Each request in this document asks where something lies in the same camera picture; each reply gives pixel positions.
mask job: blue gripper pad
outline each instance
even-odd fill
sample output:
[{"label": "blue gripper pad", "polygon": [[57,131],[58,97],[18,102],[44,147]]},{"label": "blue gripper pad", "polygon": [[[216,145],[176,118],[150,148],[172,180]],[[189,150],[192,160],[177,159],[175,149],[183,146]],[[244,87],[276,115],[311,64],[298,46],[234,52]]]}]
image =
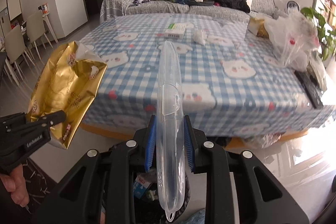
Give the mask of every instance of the blue gripper pad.
[{"label": "blue gripper pad", "polygon": [[191,142],[191,138],[190,138],[190,132],[188,129],[188,125],[187,125],[187,121],[184,117],[184,149],[186,151],[187,154],[187,158],[188,158],[188,164],[190,167],[191,172],[194,171],[194,159],[195,159],[195,155],[194,155],[194,149],[193,149],[193,144]]},{"label": "blue gripper pad", "polygon": [[146,146],[146,155],[145,155],[146,172],[148,172],[152,166],[155,145],[156,145],[156,116],[154,117],[154,122],[151,125],[150,134]]}]

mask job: gray sofa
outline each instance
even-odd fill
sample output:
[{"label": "gray sofa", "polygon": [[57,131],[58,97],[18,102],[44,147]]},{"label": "gray sofa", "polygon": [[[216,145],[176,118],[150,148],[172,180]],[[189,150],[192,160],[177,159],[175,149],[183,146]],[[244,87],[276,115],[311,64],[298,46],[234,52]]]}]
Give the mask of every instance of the gray sofa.
[{"label": "gray sofa", "polygon": [[229,20],[248,22],[251,16],[257,13],[263,13],[273,18],[282,15],[278,8],[275,7],[273,0],[253,0],[251,13],[246,14],[240,10],[234,10],[218,6],[191,6],[170,3],[166,1],[150,1],[138,6],[129,7],[134,0],[104,0],[101,12],[100,22],[112,16],[134,15],[134,14],[154,14],[154,13],[181,13],[192,15],[206,15]]}]

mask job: tile floor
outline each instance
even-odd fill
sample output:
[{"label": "tile floor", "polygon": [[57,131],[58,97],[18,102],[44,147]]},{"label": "tile floor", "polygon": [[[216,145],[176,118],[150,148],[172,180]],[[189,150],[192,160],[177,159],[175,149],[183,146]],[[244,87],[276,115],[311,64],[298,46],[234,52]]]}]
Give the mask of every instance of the tile floor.
[{"label": "tile floor", "polygon": [[[99,24],[99,18],[76,30],[61,43],[80,40]],[[0,85],[0,117],[17,112],[26,112],[30,95],[52,50],[40,47],[42,61],[36,66],[21,64],[25,80],[20,86],[12,84],[5,77]],[[336,150],[334,149],[336,124],[321,129],[312,129],[307,136],[285,143],[276,143],[266,149],[252,149],[252,152],[286,187],[303,208],[312,223],[325,204],[331,199],[331,184],[336,175]],[[49,144],[36,151],[31,158],[55,181],[60,179],[89,149],[106,151],[119,140],[105,138],[79,129],[68,150],[61,150]],[[180,220],[205,207],[206,175],[194,175],[188,171],[191,199]]]}]

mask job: transparent plastic case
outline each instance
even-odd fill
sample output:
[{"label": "transparent plastic case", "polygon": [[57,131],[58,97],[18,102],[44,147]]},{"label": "transparent plastic case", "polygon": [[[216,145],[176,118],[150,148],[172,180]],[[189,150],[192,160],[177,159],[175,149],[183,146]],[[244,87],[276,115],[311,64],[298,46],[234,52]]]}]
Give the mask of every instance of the transparent plastic case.
[{"label": "transparent plastic case", "polygon": [[179,57],[172,42],[161,50],[157,88],[157,188],[169,222],[184,202],[184,116]]}]

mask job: potted plant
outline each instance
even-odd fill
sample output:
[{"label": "potted plant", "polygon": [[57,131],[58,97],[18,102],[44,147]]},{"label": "potted plant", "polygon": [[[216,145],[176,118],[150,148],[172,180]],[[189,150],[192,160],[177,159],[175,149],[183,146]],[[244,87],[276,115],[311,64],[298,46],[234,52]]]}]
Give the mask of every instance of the potted plant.
[{"label": "potted plant", "polygon": [[329,57],[334,57],[336,54],[336,32],[328,30],[326,31],[326,20],[324,16],[317,12],[312,7],[304,7],[301,9],[301,13],[309,20],[314,22],[317,27],[317,37],[319,39],[322,53],[320,58],[322,61],[326,61]]}]

